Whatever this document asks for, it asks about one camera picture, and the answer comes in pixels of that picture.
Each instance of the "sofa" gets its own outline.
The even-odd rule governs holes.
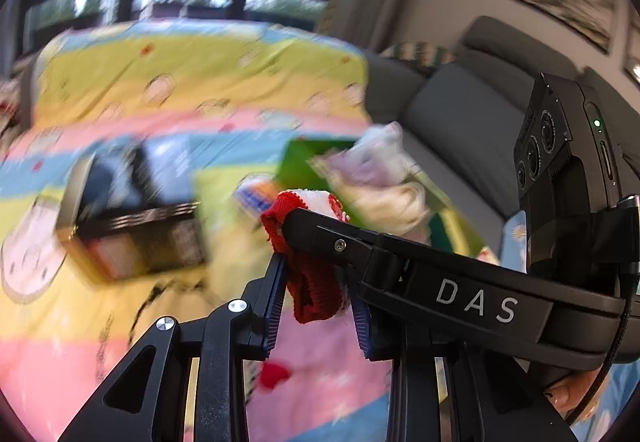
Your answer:
[[[432,74],[366,52],[365,107],[376,123],[402,125],[404,149],[494,252],[519,209],[513,145],[539,72],[599,92],[625,160],[623,193],[640,193],[640,115],[593,69],[580,73],[558,51],[489,16],[472,23],[454,52]]]

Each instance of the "black camera module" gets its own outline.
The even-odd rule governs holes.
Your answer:
[[[520,161],[520,164],[518,165],[518,184],[521,188],[524,188],[526,182],[527,174],[524,171],[524,162]]]
[[[527,144],[527,164],[529,165],[529,175],[531,178],[536,178],[540,172],[540,149],[533,135]]]
[[[540,119],[540,132],[542,136],[542,147],[546,153],[551,153],[556,145],[556,127],[551,114],[546,110],[542,112]]]

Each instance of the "screw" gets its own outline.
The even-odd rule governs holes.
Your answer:
[[[172,317],[161,317],[158,321],[156,321],[156,328],[158,330],[171,330],[175,325],[174,318]]]
[[[347,242],[345,242],[342,238],[338,238],[335,241],[334,249],[336,252],[341,253],[347,248]]]
[[[235,299],[229,302],[229,310],[231,312],[242,312],[246,308],[246,301],[242,299]]]

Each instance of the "colorful bedsheet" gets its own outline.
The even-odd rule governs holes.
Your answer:
[[[156,318],[205,316],[264,274],[271,246],[232,191],[249,173],[273,173],[294,137],[363,133],[366,82],[354,48],[266,24],[140,22],[47,46],[33,80],[34,128],[0,166],[0,389],[36,440],[57,440]],[[113,143],[175,134],[190,143],[212,261],[92,287],[52,237],[69,169]],[[451,242],[465,245],[460,234]],[[184,285],[134,325],[153,286],[172,280]],[[201,281],[204,291],[189,290]],[[251,394],[252,442],[385,439],[390,367],[363,358],[350,314],[302,326],[284,311],[271,361],[290,375]],[[187,432],[193,388],[189,398]]]

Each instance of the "hand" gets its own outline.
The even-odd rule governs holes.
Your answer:
[[[598,370],[591,372],[580,372],[577,374],[569,375],[556,382],[553,386],[546,390],[546,398],[549,399],[552,405],[558,410],[563,417],[565,417],[572,409],[578,406],[578,403],[586,395],[587,390],[593,383],[598,375]],[[607,388],[609,382],[609,375],[602,382],[602,385],[591,399],[591,402],[587,405],[584,411],[578,417],[576,422],[581,422],[588,418],[591,418],[598,409],[598,403],[602,392]]]

